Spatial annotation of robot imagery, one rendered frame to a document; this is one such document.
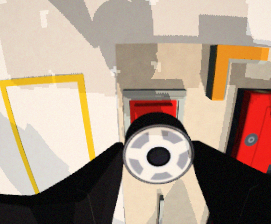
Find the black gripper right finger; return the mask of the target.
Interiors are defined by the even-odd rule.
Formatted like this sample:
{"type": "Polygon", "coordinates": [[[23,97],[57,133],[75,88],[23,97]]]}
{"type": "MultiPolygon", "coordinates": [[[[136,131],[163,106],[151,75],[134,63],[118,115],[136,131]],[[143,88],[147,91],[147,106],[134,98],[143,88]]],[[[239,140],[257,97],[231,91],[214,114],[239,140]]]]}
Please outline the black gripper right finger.
{"type": "Polygon", "coordinates": [[[192,144],[196,180],[213,224],[271,224],[271,176],[204,141],[192,144]]]}

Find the yellow rectangular outline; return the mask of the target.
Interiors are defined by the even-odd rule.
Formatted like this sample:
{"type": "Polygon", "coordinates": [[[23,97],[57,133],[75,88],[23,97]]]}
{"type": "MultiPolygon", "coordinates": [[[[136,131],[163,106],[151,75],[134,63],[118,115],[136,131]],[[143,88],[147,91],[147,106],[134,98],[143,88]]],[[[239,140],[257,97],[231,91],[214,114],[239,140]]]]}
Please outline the yellow rectangular outline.
{"type": "Polygon", "coordinates": [[[35,184],[33,172],[31,172],[29,161],[23,151],[21,136],[19,136],[17,124],[14,121],[13,109],[10,107],[9,95],[7,95],[7,88],[9,85],[34,85],[41,83],[75,83],[78,81],[80,103],[82,103],[82,120],[84,128],[84,136],[88,144],[88,152],[90,152],[90,160],[94,159],[94,145],[92,145],[90,117],[88,117],[87,100],[86,100],[86,83],[84,83],[84,75],[54,75],[50,77],[23,77],[23,79],[15,80],[0,80],[0,88],[2,92],[3,101],[5,101],[7,116],[10,119],[11,129],[13,129],[15,140],[17,140],[18,151],[21,153],[23,165],[25,165],[27,175],[33,185],[35,194],[39,193],[38,186],[35,184]]]}

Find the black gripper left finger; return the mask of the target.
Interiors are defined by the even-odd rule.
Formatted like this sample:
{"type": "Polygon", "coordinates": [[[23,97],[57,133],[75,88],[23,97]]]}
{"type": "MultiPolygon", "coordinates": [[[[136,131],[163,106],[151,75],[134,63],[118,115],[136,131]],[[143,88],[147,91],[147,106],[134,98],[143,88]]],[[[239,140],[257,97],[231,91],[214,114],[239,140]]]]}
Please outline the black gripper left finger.
{"type": "Polygon", "coordinates": [[[41,193],[0,194],[0,224],[112,224],[123,176],[123,143],[41,193]]]}

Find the black and white wheel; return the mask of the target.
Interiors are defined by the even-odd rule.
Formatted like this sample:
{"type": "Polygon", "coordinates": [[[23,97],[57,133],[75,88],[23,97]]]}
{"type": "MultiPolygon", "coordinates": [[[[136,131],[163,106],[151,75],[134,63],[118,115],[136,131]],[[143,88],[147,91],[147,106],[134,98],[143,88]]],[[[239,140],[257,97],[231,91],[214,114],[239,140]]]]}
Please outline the black and white wheel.
{"type": "Polygon", "coordinates": [[[144,113],[127,129],[123,164],[131,176],[146,184],[166,184],[190,171],[195,160],[195,145],[178,117],[166,112],[144,113]],[[151,163],[148,152],[162,147],[170,151],[163,164],[151,163]]]}

